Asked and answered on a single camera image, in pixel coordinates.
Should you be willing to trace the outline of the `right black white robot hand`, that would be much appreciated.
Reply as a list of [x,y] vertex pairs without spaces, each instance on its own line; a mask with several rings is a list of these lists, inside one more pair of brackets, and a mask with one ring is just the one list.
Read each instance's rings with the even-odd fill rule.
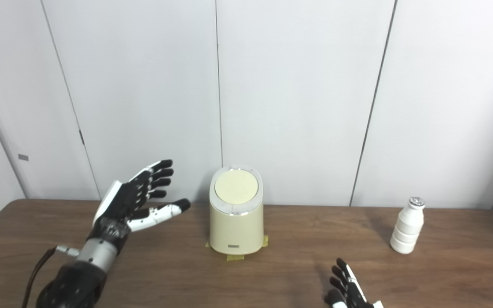
[[336,259],[331,272],[329,283],[332,288],[324,296],[329,308],[383,308],[379,300],[368,302],[354,272],[342,258]]

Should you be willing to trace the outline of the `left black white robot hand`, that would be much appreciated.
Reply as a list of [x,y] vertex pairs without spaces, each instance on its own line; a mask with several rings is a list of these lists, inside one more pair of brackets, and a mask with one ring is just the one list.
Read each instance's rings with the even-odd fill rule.
[[190,208],[186,198],[144,207],[151,199],[166,197],[166,191],[159,187],[171,184],[172,165],[172,160],[159,160],[141,169],[126,183],[115,180],[98,207],[87,239],[108,243],[120,254],[132,232],[151,228],[186,212]]

